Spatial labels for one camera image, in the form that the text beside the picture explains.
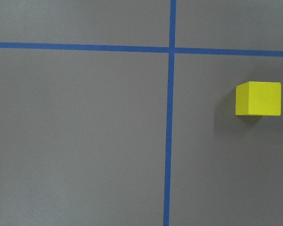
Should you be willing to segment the blue tape line lengthwise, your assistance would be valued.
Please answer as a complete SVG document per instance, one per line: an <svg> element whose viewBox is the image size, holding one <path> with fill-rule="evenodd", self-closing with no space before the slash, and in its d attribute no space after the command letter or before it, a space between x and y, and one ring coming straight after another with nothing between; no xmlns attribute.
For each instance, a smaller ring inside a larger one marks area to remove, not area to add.
<svg viewBox="0 0 283 226"><path fill-rule="evenodd" d="M170 220L171 163L172 163L172 131L173 131L173 99L175 71L175 30L176 30L176 0L170 1L168 75L166 102L166 145L165 145L165 177L163 225L168 226Z"/></svg>

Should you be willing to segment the yellow cube block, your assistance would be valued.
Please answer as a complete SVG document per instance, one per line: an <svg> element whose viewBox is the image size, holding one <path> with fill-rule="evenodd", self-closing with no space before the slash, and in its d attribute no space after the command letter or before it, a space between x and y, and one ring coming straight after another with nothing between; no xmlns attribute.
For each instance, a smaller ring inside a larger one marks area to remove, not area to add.
<svg viewBox="0 0 283 226"><path fill-rule="evenodd" d="M280 116L281 106L279 82L249 81L235 88L236 116Z"/></svg>

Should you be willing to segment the blue tape line crosswise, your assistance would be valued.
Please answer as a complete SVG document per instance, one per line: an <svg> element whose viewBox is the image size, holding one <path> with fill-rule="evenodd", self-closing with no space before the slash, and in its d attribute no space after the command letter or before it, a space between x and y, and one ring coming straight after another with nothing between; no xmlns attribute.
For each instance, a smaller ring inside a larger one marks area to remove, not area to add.
<svg viewBox="0 0 283 226"><path fill-rule="evenodd" d="M283 51L219 49L219 48L182 48L182 47L170 48L170 47L150 47L150 46L25 43L25 42L0 42L0 48L283 57Z"/></svg>

